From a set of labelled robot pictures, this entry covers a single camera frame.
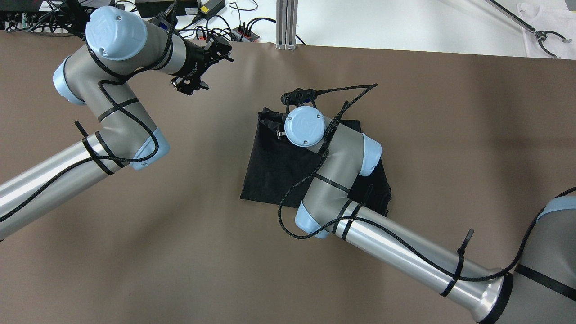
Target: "folded black fabric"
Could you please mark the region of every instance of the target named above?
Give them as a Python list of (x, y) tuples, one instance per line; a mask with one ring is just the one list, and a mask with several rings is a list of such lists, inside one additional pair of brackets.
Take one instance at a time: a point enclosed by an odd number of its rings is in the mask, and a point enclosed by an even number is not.
[[(258, 126), (248, 170), (244, 178), (241, 199), (279, 204), (294, 184), (309, 175), (320, 164), (321, 156), (295, 146), (286, 137), (278, 139), (276, 131), (283, 130), (285, 114), (264, 108), (258, 113)], [(341, 120), (341, 124), (360, 132), (360, 121)], [(284, 206), (297, 208), (306, 195), (312, 178), (298, 186), (285, 200)], [(372, 187), (372, 193), (366, 193)], [(358, 176), (348, 197), (364, 202), (371, 210), (386, 215), (392, 199), (382, 161), (370, 176)]]

